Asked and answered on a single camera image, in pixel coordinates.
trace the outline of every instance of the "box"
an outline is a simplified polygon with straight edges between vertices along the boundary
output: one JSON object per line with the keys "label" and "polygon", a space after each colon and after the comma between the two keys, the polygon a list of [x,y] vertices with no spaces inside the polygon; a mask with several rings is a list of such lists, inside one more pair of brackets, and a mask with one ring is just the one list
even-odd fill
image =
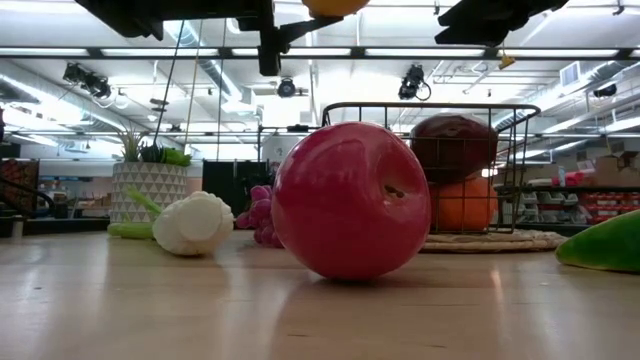
{"label": "box", "polygon": [[585,185],[640,187],[638,152],[625,151],[620,155],[602,156],[578,162],[580,171],[591,173]]}

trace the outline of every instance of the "white patterned planter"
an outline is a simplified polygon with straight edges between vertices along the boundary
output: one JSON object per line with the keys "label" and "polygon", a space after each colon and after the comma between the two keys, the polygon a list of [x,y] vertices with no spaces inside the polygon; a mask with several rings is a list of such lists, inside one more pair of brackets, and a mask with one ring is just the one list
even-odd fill
{"label": "white patterned planter", "polygon": [[111,223],[151,222],[144,206],[127,195],[129,186],[162,208],[186,197],[187,168],[155,163],[118,163],[113,166]]}

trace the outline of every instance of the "ceiling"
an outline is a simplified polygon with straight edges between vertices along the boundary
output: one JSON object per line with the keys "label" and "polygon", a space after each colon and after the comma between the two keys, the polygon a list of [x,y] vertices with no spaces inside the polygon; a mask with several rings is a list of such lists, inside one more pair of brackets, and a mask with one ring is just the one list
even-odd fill
{"label": "ceiling", "polygon": [[[456,0],[444,1],[447,6]],[[276,23],[285,24],[305,20],[307,9],[300,1],[276,0]],[[565,9],[551,14],[541,14],[532,18],[522,29],[515,31],[505,40],[507,47],[638,47],[640,45],[640,1],[623,1],[626,11],[618,16],[612,15],[617,1],[573,0]],[[237,33],[234,21],[205,20],[191,21],[195,31],[200,30],[202,44],[215,47],[257,46],[256,33]],[[331,46],[434,46],[434,35],[441,31],[434,16],[434,2],[430,0],[383,1],[372,0],[370,6],[355,16],[327,28],[320,29],[311,36],[294,42],[299,47]],[[0,0],[0,47],[11,46],[56,46],[56,47],[174,47],[175,40],[165,36],[158,42],[153,38],[126,39],[115,33],[91,14],[84,11],[74,1],[5,1]],[[155,128],[157,121],[150,121],[150,115],[157,116],[151,108],[149,99],[161,99],[171,72],[171,61],[153,60],[83,60],[81,65],[91,71],[109,78],[109,84],[115,96],[108,101],[91,101],[88,94],[77,88],[70,88],[62,80],[69,61],[51,59],[12,59],[13,65],[34,74],[47,86],[57,86],[64,94],[61,101],[72,101],[83,111],[100,111],[104,117],[126,119],[141,127]],[[227,101],[217,90],[209,76],[196,66],[192,60],[175,62],[170,91],[169,105],[164,115],[164,126],[184,124],[190,117],[197,124],[194,131],[216,131],[218,119],[220,129],[227,132],[255,131],[257,120],[262,118],[265,125],[291,125],[304,123],[315,125],[312,113],[322,113],[322,109],[335,102],[343,101],[398,101],[397,92],[400,79],[406,74],[411,60],[308,60],[285,59],[282,63],[282,75],[291,77],[298,87],[313,88],[311,97],[278,99],[274,95],[280,78],[263,77],[258,72],[255,60],[219,61],[222,72],[239,89],[249,89],[243,93],[243,101],[250,107],[220,106]],[[559,81],[559,70],[568,66],[566,61],[518,61],[505,70],[497,70],[498,61],[422,61],[427,74],[433,71],[429,79],[432,96],[429,102],[442,103],[527,103],[539,91]],[[629,71],[615,79],[619,84],[617,97],[590,100],[584,91],[564,96],[553,104],[545,105],[545,121],[532,125],[530,131],[542,132],[549,126],[582,115],[594,107],[619,101],[636,94],[635,87],[640,84],[636,72]],[[390,109],[387,113],[389,123],[396,131],[409,131],[424,117],[448,111],[445,109],[405,110]],[[486,110],[477,109],[472,113],[485,117]],[[496,111],[495,116],[503,115]],[[333,123],[357,120],[357,109],[335,110],[331,113]],[[383,109],[363,112],[365,121],[383,123]],[[586,127],[589,121],[574,127]],[[24,129],[41,130],[37,124],[24,124]],[[228,149],[242,146],[253,149],[255,134],[221,137],[220,142],[233,144]],[[89,137],[87,141],[99,138]],[[184,138],[175,139],[184,144]],[[28,140],[14,138],[12,141],[30,143]],[[211,137],[190,137],[189,143],[212,143],[218,139]],[[210,147],[201,146],[199,156],[211,157],[207,153]],[[234,156],[238,150],[229,150]]]}

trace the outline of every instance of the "red apple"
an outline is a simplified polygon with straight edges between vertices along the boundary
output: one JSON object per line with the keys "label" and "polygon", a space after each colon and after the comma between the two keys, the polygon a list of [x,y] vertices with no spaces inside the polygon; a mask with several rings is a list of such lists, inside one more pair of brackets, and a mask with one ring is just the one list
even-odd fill
{"label": "red apple", "polygon": [[413,128],[411,139],[427,180],[438,184],[459,182],[488,168],[498,146],[496,132],[467,115],[430,117]]}
{"label": "red apple", "polygon": [[429,199],[420,163],[400,138],[350,122],[293,148],[276,175],[271,215],[282,244],[311,270],[366,280],[420,250]]}

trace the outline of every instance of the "white cauliflower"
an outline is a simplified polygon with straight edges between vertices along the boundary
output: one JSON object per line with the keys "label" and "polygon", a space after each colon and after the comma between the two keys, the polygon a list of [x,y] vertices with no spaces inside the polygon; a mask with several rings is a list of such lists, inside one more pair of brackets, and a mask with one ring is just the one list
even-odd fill
{"label": "white cauliflower", "polygon": [[217,196],[203,191],[169,205],[153,224],[158,244],[183,256],[210,254],[231,232],[231,208]]}

